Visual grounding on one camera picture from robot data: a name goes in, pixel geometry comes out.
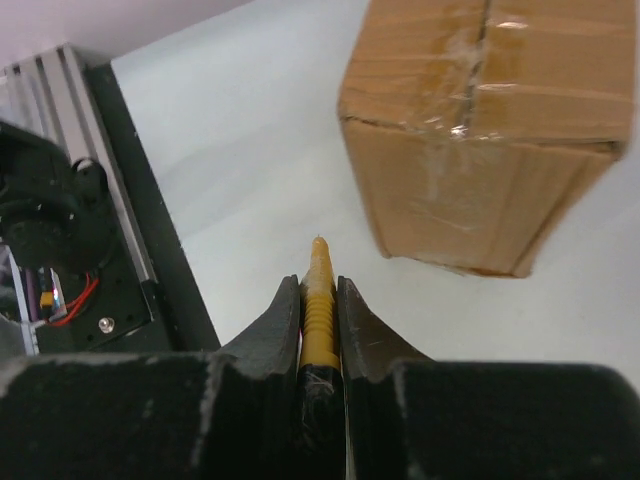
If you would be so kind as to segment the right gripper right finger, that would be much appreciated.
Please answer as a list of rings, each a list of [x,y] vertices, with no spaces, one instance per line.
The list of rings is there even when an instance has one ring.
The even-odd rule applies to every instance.
[[[434,360],[340,277],[355,479],[635,479],[639,398],[592,364]]]

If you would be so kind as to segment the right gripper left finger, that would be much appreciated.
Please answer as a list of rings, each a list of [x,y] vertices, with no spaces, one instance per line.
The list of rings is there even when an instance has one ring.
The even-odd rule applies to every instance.
[[[77,353],[1,366],[5,479],[290,479],[300,287],[215,352]]]

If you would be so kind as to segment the yellow utility knife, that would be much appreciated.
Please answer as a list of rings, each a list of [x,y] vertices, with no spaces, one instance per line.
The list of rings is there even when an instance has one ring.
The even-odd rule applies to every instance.
[[[345,407],[336,286],[326,240],[312,241],[301,283],[301,348],[292,421],[295,472],[301,479],[345,476]]]

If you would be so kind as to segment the brown cardboard express box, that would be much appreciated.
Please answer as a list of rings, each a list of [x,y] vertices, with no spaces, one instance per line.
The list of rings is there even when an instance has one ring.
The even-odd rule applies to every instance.
[[[624,154],[634,1],[373,1],[338,116],[375,242],[522,278]]]

